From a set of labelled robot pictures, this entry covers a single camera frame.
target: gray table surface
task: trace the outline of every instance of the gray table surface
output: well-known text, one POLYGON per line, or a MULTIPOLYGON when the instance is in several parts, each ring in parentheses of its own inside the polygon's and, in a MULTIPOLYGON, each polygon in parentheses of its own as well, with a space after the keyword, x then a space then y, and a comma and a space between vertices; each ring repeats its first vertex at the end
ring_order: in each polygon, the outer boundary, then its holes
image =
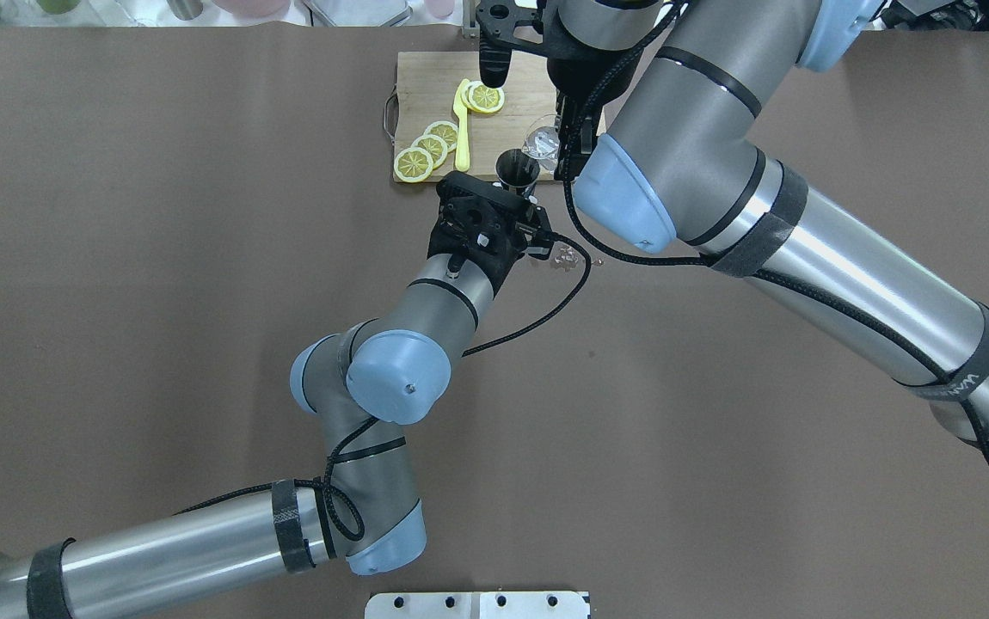
MULTIPOLYGON (((0 551, 321 470, 287 369, 381 315, 432 187, 390 180, 396 52, 452 28, 0 30, 0 551)), ((989 303, 989 34, 865 35, 752 140, 989 303)), ((569 231, 561 193, 539 197, 569 231)), ((522 261, 480 340, 578 272, 522 261)), ((429 544, 164 616, 356 618, 378 591, 584 589, 597 619, 989 616, 989 471, 745 283, 606 261, 409 428, 429 544)))

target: yellow knife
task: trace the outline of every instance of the yellow knife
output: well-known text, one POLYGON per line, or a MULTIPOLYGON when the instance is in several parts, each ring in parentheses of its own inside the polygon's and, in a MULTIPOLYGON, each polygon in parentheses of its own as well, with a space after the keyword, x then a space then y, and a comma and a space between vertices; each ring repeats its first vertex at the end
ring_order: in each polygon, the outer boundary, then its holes
POLYGON ((452 97, 452 113, 459 120, 459 130, 456 133, 456 158, 454 164, 460 172, 471 168, 471 152, 468 150, 468 107, 464 105, 464 91, 468 88, 468 79, 462 79, 456 87, 456 95, 452 97))

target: cable strap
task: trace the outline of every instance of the cable strap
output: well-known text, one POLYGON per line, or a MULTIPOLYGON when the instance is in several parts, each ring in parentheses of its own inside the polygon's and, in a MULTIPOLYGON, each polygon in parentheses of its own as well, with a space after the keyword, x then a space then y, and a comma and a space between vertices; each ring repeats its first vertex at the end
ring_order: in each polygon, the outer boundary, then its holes
POLYGON ((277 532, 277 545, 288 573, 306 572, 315 567, 315 561, 307 552, 307 540, 303 536, 303 524, 299 521, 299 500, 293 479, 275 481, 273 494, 273 529, 277 532))
POLYGON ((808 181, 784 164, 782 174, 781 188, 770 210, 734 246, 714 259, 712 270, 732 278, 749 277, 789 240, 808 206, 808 181))
POLYGON ((74 537, 67 537, 62 543, 32 555, 28 588, 24 592, 30 619, 73 619, 63 588, 63 551, 73 543, 74 537))
POLYGON ((983 334, 973 356, 960 367, 946 383, 923 384, 919 387, 904 385, 907 391, 924 400, 963 402, 989 377, 989 307, 977 301, 983 314, 983 334))

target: white bracket with holes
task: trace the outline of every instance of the white bracket with holes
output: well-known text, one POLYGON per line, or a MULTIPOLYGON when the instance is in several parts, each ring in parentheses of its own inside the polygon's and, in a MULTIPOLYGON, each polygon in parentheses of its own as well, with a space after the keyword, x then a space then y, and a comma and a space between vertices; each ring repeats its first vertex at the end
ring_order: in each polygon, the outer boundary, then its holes
POLYGON ((585 591, 467 591, 377 594, 365 619, 589 619, 585 591))

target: table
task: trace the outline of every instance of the table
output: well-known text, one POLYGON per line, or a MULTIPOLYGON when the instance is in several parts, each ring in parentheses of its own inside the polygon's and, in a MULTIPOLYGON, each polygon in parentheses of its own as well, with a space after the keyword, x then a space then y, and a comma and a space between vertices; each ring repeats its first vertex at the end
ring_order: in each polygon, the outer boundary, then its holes
MULTIPOLYGON (((382 315, 432 187, 392 183, 396 53, 449 27, 0 28, 0 549, 321 471, 287 368, 382 315)), ((752 140, 989 303, 989 35, 871 33, 752 140)), ((542 187, 569 231, 557 187, 542 187)), ((578 278, 525 259, 480 328, 578 278)), ((606 261, 408 429, 429 544, 162 616, 354 618, 378 591, 575 588, 596 619, 989 616, 989 471, 743 282, 606 261)))

